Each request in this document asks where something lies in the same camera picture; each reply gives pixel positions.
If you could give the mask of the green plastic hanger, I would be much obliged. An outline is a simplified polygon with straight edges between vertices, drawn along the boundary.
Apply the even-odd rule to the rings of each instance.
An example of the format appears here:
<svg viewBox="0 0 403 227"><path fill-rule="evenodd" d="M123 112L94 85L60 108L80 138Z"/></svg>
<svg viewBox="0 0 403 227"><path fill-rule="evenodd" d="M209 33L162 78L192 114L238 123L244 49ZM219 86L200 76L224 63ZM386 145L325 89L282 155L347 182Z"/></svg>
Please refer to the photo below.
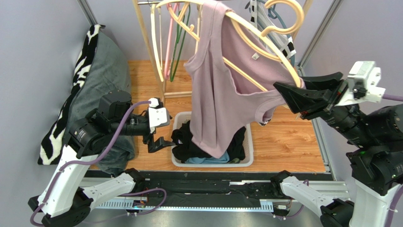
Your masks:
<svg viewBox="0 0 403 227"><path fill-rule="evenodd" d="M181 28L179 25L177 25L176 29L176 38L175 38L175 45L174 45L174 52L173 52L173 58L171 61L171 70L169 73L169 81L173 82L175 79L176 71L179 65L179 60L182 54L182 49L184 45L184 40L186 36L186 31L184 31L183 28Z"/></svg>

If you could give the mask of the light wooden hanger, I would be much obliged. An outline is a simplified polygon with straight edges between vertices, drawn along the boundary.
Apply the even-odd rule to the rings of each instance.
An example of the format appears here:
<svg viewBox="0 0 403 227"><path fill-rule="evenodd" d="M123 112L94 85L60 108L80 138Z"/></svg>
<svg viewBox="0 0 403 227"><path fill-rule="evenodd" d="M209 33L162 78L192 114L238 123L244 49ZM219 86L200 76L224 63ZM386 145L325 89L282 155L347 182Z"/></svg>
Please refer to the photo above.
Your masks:
<svg viewBox="0 0 403 227"><path fill-rule="evenodd" d="M184 22L183 22L183 17L185 12L187 11L187 9L189 8L190 3L194 3L196 5L204 5L204 3L206 3L205 0L184 0L183 1L184 6L182 7L181 12L179 13L179 15L177 15L172 7L168 7L168 12L171 16L171 18L186 32L188 33L193 39L195 39L197 42L200 41L200 37L198 34L196 34L194 32L194 25L190 25L187 26ZM286 4L288 6L290 6L295 14L296 14L296 22L294 23L293 26L289 27L289 28L279 28L277 26L268 26L266 27L263 31L259 31L257 28L255 28L252 24L250 24L249 22L247 22L245 19L243 19L242 17L240 17L238 14L236 14L235 12L229 10L225 12L225 16L227 16L228 18L230 18L231 24L234 27L235 31L237 32L237 34L241 37L241 39L249 46L251 47L255 52L257 52L258 54L277 61L277 62L282 62L283 65L286 67L286 69L289 71L289 73L291 74L296 86L298 88L302 88L302 82L300 77L298 76L298 73L296 72L296 70L294 69L294 67L291 65L291 63L289 62L289 60L286 59L286 57L284 56L284 54L282 53L282 51L279 50L279 48L273 43L273 41L271 41L267 35L270 32L275 32L281 35L287 35L287 34L291 34L296 32L297 30L300 29L300 27L303 24L304 21L304 11L303 8L301 7L301 5L295 1L295 0L269 0L267 1L264 6L266 8L270 8L271 6L275 5L275 4ZM246 33L243 31L243 29L241 27L244 27L245 29L249 30L252 34L254 34L257 38L259 38L261 41L263 41L266 45L268 45L268 47L274 52L274 55L270 54L269 52L267 52L266 50L263 50L262 48L258 47L253 41L251 41Z"/></svg>

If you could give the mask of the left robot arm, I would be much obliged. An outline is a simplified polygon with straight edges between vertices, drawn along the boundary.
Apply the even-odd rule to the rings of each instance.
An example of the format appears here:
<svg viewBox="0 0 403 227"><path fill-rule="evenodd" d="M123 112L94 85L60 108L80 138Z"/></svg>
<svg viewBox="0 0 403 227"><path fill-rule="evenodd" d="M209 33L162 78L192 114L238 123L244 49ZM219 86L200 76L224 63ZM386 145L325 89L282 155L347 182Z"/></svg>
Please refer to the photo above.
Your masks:
<svg viewBox="0 0 403 227"><path fill-rule="evenodd" d="M135 104L128 92L114 90L102 96L99 106L76 121L62 149L62 156L45 191L30 198L34 214L44 214L39 227L74 227L83 222L100 204L118 196L143 196L145 178L134 168L101 184L80 187L91 165L102 160L120 136L141 136L149 153L173 145L163 137L154 139L158 127L170 124L171 116L159 98L146 101L147 110L133 113Z"/></svg>

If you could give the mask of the cream wooden hanger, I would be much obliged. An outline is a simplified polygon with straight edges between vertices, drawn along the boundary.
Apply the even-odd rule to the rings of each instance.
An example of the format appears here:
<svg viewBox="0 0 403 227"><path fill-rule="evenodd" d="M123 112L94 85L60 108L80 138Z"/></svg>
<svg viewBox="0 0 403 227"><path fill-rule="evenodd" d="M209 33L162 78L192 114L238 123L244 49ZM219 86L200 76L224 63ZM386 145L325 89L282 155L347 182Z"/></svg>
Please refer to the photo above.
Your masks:
<svg viewBox="0 0 403 227"><path fill-rule="evenodd" d="M157 66L157 74L159 77L160 82L164 82L164 76L162 74L162 69L161 69L161 60L160 60L160 55L158 52L158 44L157 44L157 33L156 33L156 3L151 5L150 9L150 20L151 20L151 37L152 37L152 46L153 46L153 53L154 53L154 59L156 62Z"/></svg>

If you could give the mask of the blue tank top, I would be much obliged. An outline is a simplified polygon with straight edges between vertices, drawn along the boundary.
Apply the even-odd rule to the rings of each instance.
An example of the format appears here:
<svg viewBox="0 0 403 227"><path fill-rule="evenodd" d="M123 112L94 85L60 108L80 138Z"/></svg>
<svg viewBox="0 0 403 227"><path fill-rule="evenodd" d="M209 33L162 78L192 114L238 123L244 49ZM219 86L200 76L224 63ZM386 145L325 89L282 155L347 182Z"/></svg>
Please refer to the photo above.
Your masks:
<svg viewBox="0 0 403 227"><path fill-rule="evenodd" d="M230 161L230 157L228 155L227 152L225 152L223 154L223 156L221 156L220 158L214 158L214 157L210 157L210 158L200 158L200 157L191 157L189 159L187 159L184 163L185 164L196 164L196 165L200 165L200 164L226 164L227 162Z"/></svg>

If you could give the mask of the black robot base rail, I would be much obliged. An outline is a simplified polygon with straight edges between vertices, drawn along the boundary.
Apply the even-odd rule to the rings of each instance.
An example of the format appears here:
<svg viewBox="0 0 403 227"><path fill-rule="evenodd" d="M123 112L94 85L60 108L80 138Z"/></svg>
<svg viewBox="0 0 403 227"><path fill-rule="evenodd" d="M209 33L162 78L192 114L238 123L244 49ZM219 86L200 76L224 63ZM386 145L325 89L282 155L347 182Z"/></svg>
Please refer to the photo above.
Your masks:
<svg viewBox="0 0 403 227"><path fill-rule="evenodd" d="M306 210L280 192L276 172L140 171L141 195L126 198L121 208L134 212L240 211L294 217Z"/></svg>

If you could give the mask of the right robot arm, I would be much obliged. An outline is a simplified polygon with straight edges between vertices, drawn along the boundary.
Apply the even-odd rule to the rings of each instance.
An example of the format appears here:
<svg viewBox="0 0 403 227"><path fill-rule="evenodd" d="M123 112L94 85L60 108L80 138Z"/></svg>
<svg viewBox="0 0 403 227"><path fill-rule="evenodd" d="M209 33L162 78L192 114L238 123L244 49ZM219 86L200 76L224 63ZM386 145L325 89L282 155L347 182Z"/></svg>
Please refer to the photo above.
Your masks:
<svg viewBox="0 0 403 227"><path fill-rule="evenodd" d="M357 148L346 153L357 186L356 199L321 196L288 171L271 178L278 194L298 200L316 213L324 227L391 226L403 194L403 106L365 114L358 104L342 105L350 87L340 72L304 77L303 81L305 88L281 82L274 87L293 113L304 120L323 119Z"/></svg>

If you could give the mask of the cream plastic hanger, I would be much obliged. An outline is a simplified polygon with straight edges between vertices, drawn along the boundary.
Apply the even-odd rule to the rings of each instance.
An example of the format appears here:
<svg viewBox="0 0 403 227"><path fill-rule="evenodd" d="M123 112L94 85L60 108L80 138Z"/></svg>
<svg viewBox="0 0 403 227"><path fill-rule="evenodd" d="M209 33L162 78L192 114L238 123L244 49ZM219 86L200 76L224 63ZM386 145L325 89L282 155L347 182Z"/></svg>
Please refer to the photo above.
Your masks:
<svg viewBox="0 0 403 227"><path fill-rule="evenodd" d="M178 7L179 7L179 2L176 2L174 4L174 8L172 9L172 11L175 12L175 10L178 9ZM202 25L202 5L197 5L197 11L198 11L198 13L197 13L196 34L199 35L200 30L201 30L201 25ZM196 41L194 53L197 52L198 46L199 46L199 41Z"/></svg>

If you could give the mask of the pink plastic hanger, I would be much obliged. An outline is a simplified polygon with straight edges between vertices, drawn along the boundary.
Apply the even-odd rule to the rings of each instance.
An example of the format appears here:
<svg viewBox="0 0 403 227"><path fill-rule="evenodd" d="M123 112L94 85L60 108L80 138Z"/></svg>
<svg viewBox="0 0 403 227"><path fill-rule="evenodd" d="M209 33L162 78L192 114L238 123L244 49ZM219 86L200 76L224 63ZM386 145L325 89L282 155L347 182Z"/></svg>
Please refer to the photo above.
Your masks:
<svg viewBox="0 0 403 227"><path fill-rule="evenodd" d="M164 65L164 75L165 79L168 80L169 78L169 73L170 73L170 48L171 48L171 43L172 43L172 31L173 31L173 23L174 20L171 17L170 22L169 22L169 29L168 29L168 37L167 37L167 46L166 46L166 56L165 56L165 65Z"/></svg>

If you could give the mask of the green tank top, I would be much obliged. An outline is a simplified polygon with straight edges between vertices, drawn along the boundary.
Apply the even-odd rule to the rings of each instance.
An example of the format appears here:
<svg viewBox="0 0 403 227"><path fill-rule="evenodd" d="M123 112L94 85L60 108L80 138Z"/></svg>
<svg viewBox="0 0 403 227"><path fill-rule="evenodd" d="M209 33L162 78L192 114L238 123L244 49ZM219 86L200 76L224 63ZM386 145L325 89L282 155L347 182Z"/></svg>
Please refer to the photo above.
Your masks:
<svg viewBox="0 0 403 227"><path fill-rule="evenodd" d="M240 162L241 162L241 159L234 158L234 159L228 161L227 164L239 164Z"/></svg>

